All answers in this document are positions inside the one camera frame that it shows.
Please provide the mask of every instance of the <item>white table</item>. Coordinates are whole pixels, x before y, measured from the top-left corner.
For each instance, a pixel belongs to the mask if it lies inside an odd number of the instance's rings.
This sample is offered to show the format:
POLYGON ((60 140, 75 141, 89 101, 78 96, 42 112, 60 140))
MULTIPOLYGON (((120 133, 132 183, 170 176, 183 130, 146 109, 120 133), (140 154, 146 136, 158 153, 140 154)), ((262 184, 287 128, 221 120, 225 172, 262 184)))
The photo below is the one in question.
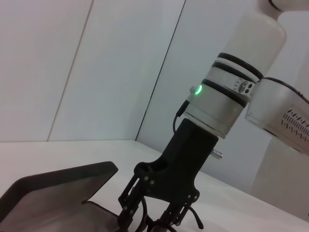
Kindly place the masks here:
MULTIPOLYGON (((92 200, 119 214, 121 207, 117 199, 132 177, 135 165, 140 161, 153 161, 159 156, 159 152, 135 141, 0 143, 0 195, 24 176, 112 161, 119 168, 118 173, 92 200)), ((200 198, 193 208, 204 223, 203 231, 309 231, 309 223, 204 173, 197 175, 195 186, 200 191, 200 198)), ((156 219, 168 204, 148 199, 147 205, 149 215, 156 219)), ((139 223, 140 212, 136 213, 132 229, 139 223)), ((176 229, 178 232, 201 231, 190 212, 176 229)))

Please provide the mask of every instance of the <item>black band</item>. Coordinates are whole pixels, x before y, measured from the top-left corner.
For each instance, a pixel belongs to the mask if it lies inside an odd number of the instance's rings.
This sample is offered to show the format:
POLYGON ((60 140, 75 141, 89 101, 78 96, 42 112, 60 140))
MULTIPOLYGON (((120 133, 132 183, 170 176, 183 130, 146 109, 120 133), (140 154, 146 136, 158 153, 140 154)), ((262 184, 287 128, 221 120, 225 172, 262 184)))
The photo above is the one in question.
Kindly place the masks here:
POLYGON ((237 102, 239 105, 241 105, 243 108, 246 107, 247 102, 242 99, 241 97, 239 97, 237 94, 233 93, 231 90, 224 88, 223 86, 208 80, 208 79, 204 79, 202 81, 202 84, 207 85, 217 91, 219 91, 220 93, 223 93, 224 95, 226 95, 227 97, 229 97, 230 99, 232 99, 233 101, 237 102))
POLYGON ((269 1, 270 5, 271 5, 273 8, 275 8, 277 11, 282 11, 282 10, 280 10, 280 9, 272 2, 272 0, 268 0, 268 1, 269 1))
POLYGON ((289 88, 291 91, 293 91, 294 93, 296 93, 299 97, 301 97, 301 99, 303 99, 307 104, 309 104, 308 99, 305 98, 299 91, 297 91, 297 89, 293 88, 293 87, 290 86, 289 84, 287 84, 287 83, 285 83, 285 82, 283 82, 283 81, 281 81, 281 80, 272 78, 272 77, 265 77, 264 79, 277 82, 278 84, 281 84, 281 85, 283 85, 283 86, 289 88))
POLYGON ((257 78, 259 78, 260 80, 264 77, 263 74, 258 71, 255 67, 253 67, 251 64, 248 64, 247 62, 233 56, 230 55, 228 53, 220 53, 218 55, 219 58, 223 58, 223 59, 227 59, 231 62, 234 62, 236 64, 238 64, 239 66, 245 68, 246 70, 248 70, 249 72, 251 72, 253 75, 255 75, 257 78))
POLYGON ((254 80, 252 80, 250 77, 248 77, 246 74, 242 73, 241 71, 238 71, 237 69, 232 68, 231 66, 228 66, 227 64, 223 64, 220 62, 215 61, 212 65, 212 67, 218 68, 218 69, 222 69, 228 73, 231 73, 235 76, 238 76, 246 81, 251 81, 256 83, 254 80))

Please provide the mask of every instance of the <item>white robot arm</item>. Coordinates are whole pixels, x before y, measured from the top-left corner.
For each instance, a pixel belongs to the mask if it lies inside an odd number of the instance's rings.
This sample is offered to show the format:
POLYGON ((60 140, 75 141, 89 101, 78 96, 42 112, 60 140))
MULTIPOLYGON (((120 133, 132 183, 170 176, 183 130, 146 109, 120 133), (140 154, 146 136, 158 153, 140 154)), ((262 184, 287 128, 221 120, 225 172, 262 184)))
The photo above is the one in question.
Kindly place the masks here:
POLYGON ((258 0, 198 88, 184 114, 225 138, 244 107, 246 119, 309 155, 309 101, 288 84, 264 78, 285 43, 284 11, 309 10, 309 0, 258 0))

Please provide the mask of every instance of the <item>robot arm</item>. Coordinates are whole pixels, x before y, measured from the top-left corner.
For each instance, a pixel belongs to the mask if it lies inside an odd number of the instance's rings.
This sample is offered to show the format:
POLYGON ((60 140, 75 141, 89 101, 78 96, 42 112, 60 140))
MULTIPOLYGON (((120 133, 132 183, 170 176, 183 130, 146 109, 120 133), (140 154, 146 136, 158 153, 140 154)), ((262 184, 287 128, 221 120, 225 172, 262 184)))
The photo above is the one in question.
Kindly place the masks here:
POLYGON ((176 116, 187 117, 154 162, 137 164, 119 202, 120 231, 127 231, 140 202, 144 209, 136 230, 175 231, 199 198, 195 176, 213 151, 218 137, 225 138, 249 103, 247 120, 309 154, 309 101, 289 85, 264 78, 285 42, 285 31, 277 22, 282 11, 309 10, 309 0, 258 0, 246 13, 234 35, 215 60, 202 84, 176 116), (144 196, 169 203, 161 218, 147 215, 144 196))

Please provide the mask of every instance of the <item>green led light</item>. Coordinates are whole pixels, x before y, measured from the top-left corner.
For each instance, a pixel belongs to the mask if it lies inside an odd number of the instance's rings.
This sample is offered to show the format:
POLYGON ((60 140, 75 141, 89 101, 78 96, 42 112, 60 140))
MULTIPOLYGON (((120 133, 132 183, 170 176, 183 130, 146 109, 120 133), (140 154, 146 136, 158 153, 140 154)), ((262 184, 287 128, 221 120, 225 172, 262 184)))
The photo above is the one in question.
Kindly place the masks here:
POLYGON ((202 91, 202 85, 200 85, 195 91, 195 95, 199 94, 202 91))

